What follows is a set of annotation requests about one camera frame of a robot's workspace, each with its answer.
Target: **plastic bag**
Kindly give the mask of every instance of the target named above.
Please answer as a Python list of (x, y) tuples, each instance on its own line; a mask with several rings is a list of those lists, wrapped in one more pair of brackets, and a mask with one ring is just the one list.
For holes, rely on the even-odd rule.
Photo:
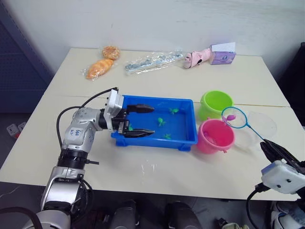
[(86, 79), (94, 81), (99, 76), (108, 72), (112, 65), (113, 65), (113, 60), (102, 59), (92, 64), (90, 67), (85, 68), (82, 71), (82, 75), (85, 76)]
[(102, 49), (102, 55), (105, 59), (110, 59), (110, 60), (117, 60), (121, 52), (116, 46), (105, 46)]
[(135, 61), (126, 63), (125, 70), (128, 74), (140, 74), (161, 68), (166, 68), (170, 64), (184, 60), (184, 54), (181, 50), (174, 52), (152, 52), (151, 54), (141, 57)]
[(82, 70), (82, 75), (89, 80), (96, 80), (99, 76), (108, 72), (114, 66), (113, 61), (120, 57), (120, 50), (116, 46), (105, 46), (99, 50), (105, 59), (99, 60)]

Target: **gray wall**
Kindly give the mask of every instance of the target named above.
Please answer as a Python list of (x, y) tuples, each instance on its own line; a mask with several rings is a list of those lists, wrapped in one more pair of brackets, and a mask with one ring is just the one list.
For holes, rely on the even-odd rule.
[(200, 50), (236, 42), (275, 78), (304, 41), (303, 0), (3, 0), (56, 72), (70, 47)]

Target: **blue bin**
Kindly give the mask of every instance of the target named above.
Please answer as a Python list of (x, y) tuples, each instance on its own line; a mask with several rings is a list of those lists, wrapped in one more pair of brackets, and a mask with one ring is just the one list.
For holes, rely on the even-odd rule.
[[(139, 138), (125, 138), (118, 132), (111, 134), (117, 146), (154, 146), (190, 151), (198, 142), (193, 102), (190, 99), (169, 99), (124, 95), (123, 108), (129, 104), (147, 104), (154, 107), (151, 113), (130, 113), (133, 129), (149, 129), (155, 133)], [(171, 109), (179, 109), (172, 114)], [(164, 125), (159, 126), (158, 118)]]

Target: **black cable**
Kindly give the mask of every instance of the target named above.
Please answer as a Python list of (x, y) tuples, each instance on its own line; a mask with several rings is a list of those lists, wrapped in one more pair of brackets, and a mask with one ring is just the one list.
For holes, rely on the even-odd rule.
[(63, 113), (65, 113), (66, 111), (69, 111), (71, 109), (75, 109), (75, 108), (81, 108), (81, 106), (71, 106), (68, 107), (66, 109), (64, 109), (57, 117), (57, 121), (56, 121), (56, 132), (57, 132), (57, 137), (58, 137), (58, 141), (59, 141), (59, 145), (62, 146), (62, 142), (61, 142), (61, 134), (59, 132), (59, 121), (61, 119), (61, 116), (63, 115)]
[(97, 96), (100, 96), (101, 94), (105, 94), (107, 92), (110, 92), (111, 90), (116, 90), (118, 91), (119, 89), (117, 87), (114, 87), (114, 88), (110, 88), (106, 91), (103, 91), (103, 92), (100, 92), (100, 93), (97, 93), (96, 95), (92, 96), (90, 99), (88, 99), (86, 102), (84, 102), (83, 105), (81, 105), (81, 107), (84, 107), (85, 105), (87, 105), (87, 103), (89, 103), (92, 99), (96, 98)]
[(91, 192), (91, 201), (90, 201), (90, 205), (88, 207), (86, 207), (86, 209), (84, 210), (84, 213), (81, 216), (79, 216), (78, 218), (76, 218), (75, 220), (73, 220), (72, 224), (79, 222), (81, 219), (83, 219), (85, 216), (87, 216), (88, 213), (91, 212), (93, 205), (94, 205), (95, 196), (94, 196), (94, 191), (93, 191), (91, 185), (84, 179), (81, 181), (81, 183), (84, 183), (88, 186), (89, 191)]
[(39, 221), (38, 216), (27, 208), (11, 207), (11, 208), (0, 209), (0, 214), (13, 213), (13, 212), (19, 212), (19, 213), (26, 214), (28, 217), (30, 217), (35, 229), (42, 229), (42, 225), (41, 225), (41, 222)]
[(85, 214), (86, 214), (86, 211), (87, 211), (87, 207), (88, 207), (88, 190), (87, 190), (87, 187), (84, 183), (83, 180), (80, 180), (80, 183), (82, 184), (82, 186), (85, 188), (85, 198), (86, 198), (86, 203), (85, 203), (85, 206), (84, 206), (84, 210), (82, 212), (80, 212), (76, 217), (74, 218), (71, 218), (71, 224), (74, 224), (76, 222), (79, 222), (82, 218), (84, 218)]
[(258, 193), (258, 191), (257, 191), (257, 190), (254, 190), (254, 191), (248, 196), (247, 201), (246, 201), (246, 210), (247, 210), (247, 216), (248, 216), (248, 218), (249, 218), (251, 224), (253, 225), (253, 227), (254, 227), (255, 229), (259, 229), (258, 226), (253, 222), (253, 220), (252, 220), (252, 218), (251, 218), (251, 214), (250, 214), (250, 200), (251, 200), (251, 198), (252, 198), (256, 193)]
[(90, 206), (88, 207), (88, 211), (90, 212), (93, 208), (93, 205), (94, 205), (95, 195), (94, 195), (94, 191), (93, 191), (91, 185), (87, 181), (85, 181), (84, 179), (83, 179), (83, 182), (88, 186), (88, 188), (91, 192), (91, 202), (90, 202)]

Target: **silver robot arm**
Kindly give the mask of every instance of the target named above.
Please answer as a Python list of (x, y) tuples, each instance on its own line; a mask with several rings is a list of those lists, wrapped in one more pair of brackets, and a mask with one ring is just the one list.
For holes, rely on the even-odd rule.
[[(85, 164), (98, 164), (87, 156), (91, 150), (96, 131), (118, 130), (126, 137), (142, 137), (154, 131), (139, 129), (129, 131), (129, 112), (148, 113), (154, 111), (150, 106), (137, 104), (122, 109), (124, 97), (111, 90), (105, 109), (81, 107), (72, 118), (65, 131), (61, 154), (57, 166), (52, 170), (41, 199), (41, 212), (37, 216), (44, 229), (69, 229), (71, 222), (86, 212), (88, 190), (84, 175)], [(32, 221), (23, 229), (33, 229)]]

